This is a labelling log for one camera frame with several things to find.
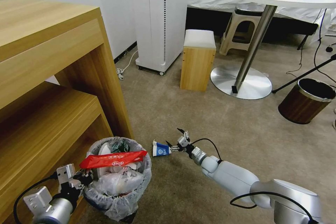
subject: white cushion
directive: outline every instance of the white cushion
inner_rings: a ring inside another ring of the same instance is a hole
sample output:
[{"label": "white cushion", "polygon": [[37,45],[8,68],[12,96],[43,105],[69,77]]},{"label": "white cushion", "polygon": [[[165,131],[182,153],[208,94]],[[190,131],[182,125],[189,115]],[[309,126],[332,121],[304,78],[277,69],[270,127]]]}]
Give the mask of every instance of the white cushion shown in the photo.
[{"label": "white cushion", "polygon": [[184,46],[216,49],[214,32],[208,30],[186,30]]}]

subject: white plastic bag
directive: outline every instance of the white plastic bag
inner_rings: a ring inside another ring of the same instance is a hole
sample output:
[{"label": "white plastic bag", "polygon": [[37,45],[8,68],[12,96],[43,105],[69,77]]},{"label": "white plastic bag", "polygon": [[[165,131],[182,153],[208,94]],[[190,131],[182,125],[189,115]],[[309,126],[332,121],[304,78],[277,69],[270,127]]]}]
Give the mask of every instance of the white plastic bag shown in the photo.
[{"label": "white plastic bag", "polygon": [[[120,137],[112,137],[112,138],[104,138],[95,142],[87,152],[88,155],[97,155],[102,144],[108,142],[109,145],[112,145],[114,142],[119,139],[124,139],[128,146],[130,147],[130,151],[141,151],[145,150],[140,144],[136,141],[128,138],[120,138]],[[120,221],[121,219],[133,214],[138,209],[138,201],[143,195],[145,189],[147,188],[151,177],[152,177],[152,162],[149,157],[149,154],[144,157],[139,169],[137,172],[142,174],[142,180],[134,180],[132,183],[133,188],[131,188],[131,184],[125,186],[127,190],[131,190],[131,192],[127,193],[123,196],[110,196],[107,195],[106,192],[101,191],[99,187],[98,181],[94,181],[91,185],[84,187],[83,196],[84,198],[95,208],[104,212],[106,216],[115,221]]]},{"label": "white plastic bag", "polygon": [[143,174],[132,169],[109,173],[99,178],[96,189],[110,196],[130,193],[138,188],[144,180]]}]

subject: beige carpet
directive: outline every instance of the beige carpet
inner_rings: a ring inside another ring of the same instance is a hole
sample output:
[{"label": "beige carpet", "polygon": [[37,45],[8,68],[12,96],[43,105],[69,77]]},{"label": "beige carpet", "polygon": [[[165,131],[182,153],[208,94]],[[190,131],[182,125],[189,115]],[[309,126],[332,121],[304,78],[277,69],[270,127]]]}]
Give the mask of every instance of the beige carpet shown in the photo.
[{"label": "beige carpet", "polygon": [[[260,46],[252,66],[268,73],[273,87],[279,87],[293,78],[285,72],[298,67],[300,52],[296,46],[300,39],[291,36],[274,40],[278,44],[270,41],[273,44]],[[317,62],[328,59],[331,54],[325,48],[334,40],[323,40]],[[297,74],[312,67],[316,46],[315,43],[303,50],[303,67]],[[117,67],[125,67],[132,52]],[[175,143],[180,136],[177,127],[188,130],[192,140],[210,138],[218,146],[222,159],[252,171],[261,181],[278,178],[318,193],[324,221],[335,222],[336,130],[332,121],[336,117],[333,112],[336,102],[310,124],[297,125],[284,119],[277,109],[292,86],[261,100],[233,98],[220,92],[211,81],[205,93],[180,90],[181,57],[164,76],[139,71],[134,60],[125,71],[121,86],[135,140],[150,153],[154,139]],[[213,65],[240,64],[242,60],[242,53],[232,52],[226,57],[217,54]],[[336,62],[325,66],[323,71],[336,78],[335,69]],[[319,73],[310,77],[332,84]],[[216,154],[207,142],[198,146],[210,155]],[[273,223],[272,210],[230,206],[232,196],[206,178],[186,154],[155,157],[152,162],[153,177],[139,201],[134,224]],[[79,223],[115,222],[88,207]]]}]

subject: wooden stool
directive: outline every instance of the wooden stool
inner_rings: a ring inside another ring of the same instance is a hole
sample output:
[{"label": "wooden stool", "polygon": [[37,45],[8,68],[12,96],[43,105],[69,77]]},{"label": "wooden stool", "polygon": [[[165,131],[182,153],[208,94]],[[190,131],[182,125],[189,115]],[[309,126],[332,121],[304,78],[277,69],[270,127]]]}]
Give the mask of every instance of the wooden stool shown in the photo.
[{"label": "wooden stool", "polygon": [[181,89],[205,91],[216,53],[214,32],[186,30],[183,48]]},{"label": "wooden stool", "polygon": [[[262,12],[240,10],[235,8],[226,31],[223,34],[219,53],[226,55],[231,48],[247,51],[254,32],[259,24],[261,15]],[[236,31],[238,25],[246,21],[249,22],[248,31],[246,33]]]}]

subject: brown trash bin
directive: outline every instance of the brown trash bin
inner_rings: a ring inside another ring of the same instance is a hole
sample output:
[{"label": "brown trash bin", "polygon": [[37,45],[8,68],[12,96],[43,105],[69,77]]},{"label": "brown trash bin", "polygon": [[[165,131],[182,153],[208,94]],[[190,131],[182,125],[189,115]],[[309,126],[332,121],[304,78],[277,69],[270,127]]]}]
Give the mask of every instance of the brown trash bin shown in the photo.
[{"label": "brown trash bin", "polygon": [[278,106],[280,114],[297,124],[308,124],[336,97],[328,84],[314,79],[301,79]]}]

